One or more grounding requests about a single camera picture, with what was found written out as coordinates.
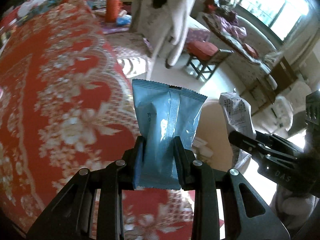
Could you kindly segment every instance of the metal screw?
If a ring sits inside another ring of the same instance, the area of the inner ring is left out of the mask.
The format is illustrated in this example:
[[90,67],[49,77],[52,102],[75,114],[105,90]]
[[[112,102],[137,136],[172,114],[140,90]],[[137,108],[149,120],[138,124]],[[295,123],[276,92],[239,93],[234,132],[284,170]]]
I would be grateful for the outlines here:
[[125,161],[124,160],[117,160],[116,161],[116,165],[117,166],[123,166],[123,165],[125,165]]
[[202,161],[200,161],[200,160],[194,160],[192,163],[194,166],[201,166],[202,165]]
[[86,169],[86,168],[83,168],[83,169],[79,170],[79,174],[80,174],[81,176],[83,176],[83,175],[87,175],[87,174],[88,174],[88,172],[89,172],[89,170],[88,170],[88,169]]
[[239,171],[237,169],[231,169],[230,174],[233,176],[237,176],[239,174]]

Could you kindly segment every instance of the red floral bedspread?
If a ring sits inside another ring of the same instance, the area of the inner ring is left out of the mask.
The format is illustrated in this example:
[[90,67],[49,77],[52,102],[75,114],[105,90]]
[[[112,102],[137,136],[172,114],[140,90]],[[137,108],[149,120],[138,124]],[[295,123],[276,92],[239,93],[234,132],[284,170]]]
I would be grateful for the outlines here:
[[[0,207],[25,231],[80,168],[106,167],[139,134],[127,80],[83,0],[17,29],[0,87]],[[123,203],[127,239],[190,238],[186,192],[128,191]]]

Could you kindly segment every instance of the red cushion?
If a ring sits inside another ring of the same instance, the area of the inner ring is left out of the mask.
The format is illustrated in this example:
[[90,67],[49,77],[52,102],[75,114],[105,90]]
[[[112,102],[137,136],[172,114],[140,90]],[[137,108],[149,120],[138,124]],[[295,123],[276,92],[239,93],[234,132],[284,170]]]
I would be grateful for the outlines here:
[[255,58],[255,59],[259,58],[258,52],[257,52],[254,48],[252,48],[251,46],[249,46],[248,44],[244,43],[244,44],[242,45],[242,47],[244,48],[244,50],[245,50],[251,57],[253,57],[253,58]]
[[197,58],[209,60],[219,49],[210,42],[192,41],[187,44],[189,53],[192,53]]

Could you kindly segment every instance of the pink clothing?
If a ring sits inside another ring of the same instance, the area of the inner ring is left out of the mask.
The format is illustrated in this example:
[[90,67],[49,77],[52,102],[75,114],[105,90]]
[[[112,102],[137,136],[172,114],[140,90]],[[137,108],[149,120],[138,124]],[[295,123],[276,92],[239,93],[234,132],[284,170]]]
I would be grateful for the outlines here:
[[225,18],[212,14],[216,22],[216,27],[221,32],[227,32],[237,40],[241,40],[247,36],[247,31],[244,27],[238,27],[230,24]]

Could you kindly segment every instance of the window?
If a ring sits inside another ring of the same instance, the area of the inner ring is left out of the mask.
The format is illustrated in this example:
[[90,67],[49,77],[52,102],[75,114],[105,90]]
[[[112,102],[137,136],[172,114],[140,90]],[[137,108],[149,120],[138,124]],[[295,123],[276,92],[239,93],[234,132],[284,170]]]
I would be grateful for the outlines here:
[[239,0],[239,4],[268,26],[282,41],[309,11],[305,0]]

